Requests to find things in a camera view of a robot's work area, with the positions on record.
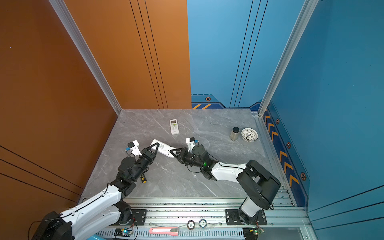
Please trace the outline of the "black yellow screwdriver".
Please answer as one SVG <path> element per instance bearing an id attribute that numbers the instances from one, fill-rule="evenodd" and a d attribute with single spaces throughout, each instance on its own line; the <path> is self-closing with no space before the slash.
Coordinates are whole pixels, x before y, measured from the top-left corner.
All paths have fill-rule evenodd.
<path id="1" fill-rule="evenodd" d="M 144 174 L 141 174 L 140 179 L 141 179 L 143 184 L 145 184 L 147 182 L 147 178 Z"/>

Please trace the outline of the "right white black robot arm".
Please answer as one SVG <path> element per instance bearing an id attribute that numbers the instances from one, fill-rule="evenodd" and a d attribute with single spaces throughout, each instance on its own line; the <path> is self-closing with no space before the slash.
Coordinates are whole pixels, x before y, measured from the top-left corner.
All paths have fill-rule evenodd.
<path id="1" fill-rule="evenodd" d="M 261 210 L 273 209 L 273 200 L 281 183 L 259 162 L 250 160 L 246 164 L 225 164 L 215 159 L 202 145 L 170 150 L 170 154 L 179 163 L 189 167 L 198 167 L 208 180 L 229 181 L 240 184 L 247 197 L 242 202 L 238 215 L 245 225 L 257 221 Z"/>

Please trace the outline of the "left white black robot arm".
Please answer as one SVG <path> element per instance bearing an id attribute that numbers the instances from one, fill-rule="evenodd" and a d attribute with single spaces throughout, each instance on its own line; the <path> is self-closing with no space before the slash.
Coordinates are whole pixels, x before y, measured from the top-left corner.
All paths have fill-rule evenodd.
<path id="1" fill-rule="evenodd" d="M 118 167 L 116 178 L 106 188 L 83 203 L 61 212 L 51 212 L 41 221 L 33 240 L 86 240 L 99 230 L 118 221 L 131 219 L 131 207 L 124 201 L 136 187 L 136 181 L 154 162 L 159 143 L 131 150 Z"/>

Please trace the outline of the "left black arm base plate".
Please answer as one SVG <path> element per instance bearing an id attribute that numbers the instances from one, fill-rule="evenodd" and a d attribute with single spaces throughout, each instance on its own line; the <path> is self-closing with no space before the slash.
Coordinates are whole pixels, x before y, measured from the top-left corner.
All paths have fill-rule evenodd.
<path id="1" fill-rule="evenodd" d="M 145 224 L 146 217 L 146 209 L 126 210 L 121 213 L 121 216 L 117 223 L 120 226 L 143 226 Z"/>

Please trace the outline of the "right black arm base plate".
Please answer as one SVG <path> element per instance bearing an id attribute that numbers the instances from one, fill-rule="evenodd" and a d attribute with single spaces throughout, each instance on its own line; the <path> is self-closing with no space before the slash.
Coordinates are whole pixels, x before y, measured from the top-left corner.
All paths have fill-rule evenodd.
<path id="1" fill-rule="evenodd" d="M 263 209 L 258 210 L 253 217 L 249 217 L 241 210 L 226 209 L 226 222 L 228 226 L 234 225 L 267 225 L 267 218 Z"/>

